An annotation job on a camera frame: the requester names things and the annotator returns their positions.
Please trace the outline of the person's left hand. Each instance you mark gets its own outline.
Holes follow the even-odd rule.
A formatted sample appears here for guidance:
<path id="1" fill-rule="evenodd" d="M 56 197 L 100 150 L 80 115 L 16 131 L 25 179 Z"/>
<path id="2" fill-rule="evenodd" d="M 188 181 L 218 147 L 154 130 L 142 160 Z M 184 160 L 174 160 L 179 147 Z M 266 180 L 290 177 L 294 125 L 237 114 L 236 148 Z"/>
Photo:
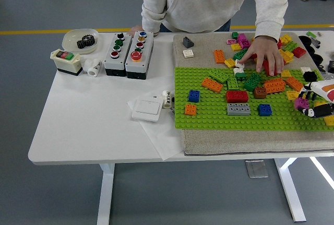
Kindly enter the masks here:
<path id="1" fill-rule="evenodd" d="M 264 35 L 257 36 L 239 63 L 244 64 L 253 54 L 257 55 L 256 71 L 258 73 L 261 71 L 265 59 L 268 61 L 270 76 L 273 76 L 275 72 L 279 74 L 283 71 L 284 59 L 274 38 Z"/>

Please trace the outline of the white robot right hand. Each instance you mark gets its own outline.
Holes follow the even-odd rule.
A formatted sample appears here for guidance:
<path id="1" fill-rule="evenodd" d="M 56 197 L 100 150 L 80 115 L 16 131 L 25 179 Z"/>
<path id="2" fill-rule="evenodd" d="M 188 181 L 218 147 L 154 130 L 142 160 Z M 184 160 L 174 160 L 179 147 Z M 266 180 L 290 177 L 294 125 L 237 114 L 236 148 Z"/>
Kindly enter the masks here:
<path id="1" fill-rule="evenodd" d="M 305 108 L 302 106 L 303 95 L 306 93 L 305 100 L 307 101 L 311 93 L 312 100 L 316 96 L 320 96 L 328 101 L 328 103 L 315 106 L 313 108 Z M 306 116 L 311 118 L 319 118 L 333 115 L 333 79 L 321 80 L 305 84 L 300 90 L 298 98 L 294 102 L 294 107 Z"/>

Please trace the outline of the person's right hand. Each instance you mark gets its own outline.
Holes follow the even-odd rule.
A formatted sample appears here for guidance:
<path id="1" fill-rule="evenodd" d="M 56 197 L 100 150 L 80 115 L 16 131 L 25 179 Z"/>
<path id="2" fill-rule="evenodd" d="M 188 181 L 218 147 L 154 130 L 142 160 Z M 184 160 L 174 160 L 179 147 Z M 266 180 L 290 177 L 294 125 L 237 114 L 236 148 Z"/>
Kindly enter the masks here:
<path id="1" fill-rule="evenodd" d="M 139 31 L 139 32 L 144 31 L 141 25 L 136 25 L 136 26 L 130 28 L 129 31 L 127 32 L 127 34 L 130 34 L 132 37 L 134 37 L 134 35 L 137 31 Z"/>

